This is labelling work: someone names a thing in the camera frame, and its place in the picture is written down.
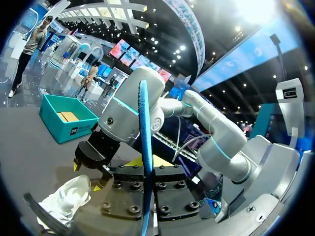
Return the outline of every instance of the cardboard box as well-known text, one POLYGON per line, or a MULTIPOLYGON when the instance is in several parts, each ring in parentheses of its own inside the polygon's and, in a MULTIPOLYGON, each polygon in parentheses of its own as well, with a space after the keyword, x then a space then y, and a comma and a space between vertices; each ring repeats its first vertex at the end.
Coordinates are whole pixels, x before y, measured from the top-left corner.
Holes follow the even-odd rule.
POLYGON ((91 133, 98 117, 78 99, 44 95, 39 115, 58 144, 91 133))

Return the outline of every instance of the man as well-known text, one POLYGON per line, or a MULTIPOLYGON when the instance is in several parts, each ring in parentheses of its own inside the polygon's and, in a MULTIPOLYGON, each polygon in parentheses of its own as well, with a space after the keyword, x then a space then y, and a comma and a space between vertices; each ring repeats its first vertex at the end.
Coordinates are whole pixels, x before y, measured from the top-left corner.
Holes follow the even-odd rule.
POLYGON ((36 27, 33 33, 31 34, 31 38, 25 45, 24 50, 20 55, 18 69, 12 84, 11 91, 8 96, 9 98, 13 97, 16 89, 18 89, 21 86, 22 74, 27 64, 29 63, 32 54, 35 52, 37 48, 39 48, 43 44, 47 36, 46 28, 52 22, 52 20, 53 20, 52 16, 47 16, 46 19, 43 21, 43 24, 41 26, 36 27))

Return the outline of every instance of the woman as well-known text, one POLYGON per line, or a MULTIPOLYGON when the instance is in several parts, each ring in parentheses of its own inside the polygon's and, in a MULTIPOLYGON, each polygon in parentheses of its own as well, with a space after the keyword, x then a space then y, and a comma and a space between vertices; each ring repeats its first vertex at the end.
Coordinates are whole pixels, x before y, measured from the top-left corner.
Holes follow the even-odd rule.
POLYGON ((94 66, 91 67, 88 75, 81 80, 81 86, 79 87, 79 89, 74 94, 75 98, 77 98, 77 96, 80 94, 81 90, 84 88, 85 91, 84 91, 84 94, 81 98, 81 101, 85 102, 85 100, 84 100, 85 94, 88 92, 88 90, 91 86, 91 83, 92 83, 92 79, 96 75, 96 73, 98 72, 98 68, 100 67, 100 65, 101 65, 101 63, 99 61, 96 62, 94 64, 94 66))

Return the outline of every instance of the ceiling light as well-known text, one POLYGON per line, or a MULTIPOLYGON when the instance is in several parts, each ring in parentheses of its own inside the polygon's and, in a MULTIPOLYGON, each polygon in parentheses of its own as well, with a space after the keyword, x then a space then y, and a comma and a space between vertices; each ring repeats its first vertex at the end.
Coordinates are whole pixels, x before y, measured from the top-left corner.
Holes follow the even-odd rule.
POLYGON ((275 0, 236 0, 238 14, 251 24, 267 23, 275 14, 275 0))

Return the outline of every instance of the white sneaker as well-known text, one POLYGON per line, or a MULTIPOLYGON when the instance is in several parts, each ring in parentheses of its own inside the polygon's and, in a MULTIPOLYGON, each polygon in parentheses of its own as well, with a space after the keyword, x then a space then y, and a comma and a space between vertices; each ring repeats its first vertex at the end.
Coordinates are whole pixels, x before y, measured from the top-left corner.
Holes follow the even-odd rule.
MULTIPOLYGON (((91 199, 89 195, 90 189, 91 182, 89 177, 81 175, 69 180, 55 193, 49 195, 38 204, 55 219, 69 227, 79 207, 85 205, 91 199)), ((49 230, 39 218, 37 218, 37 221, 46 230, 49 230)))
POLYGON ((8 97, 9 98, 13 97, 14 93, 15 93, 15 91, 11 90, 8 97))

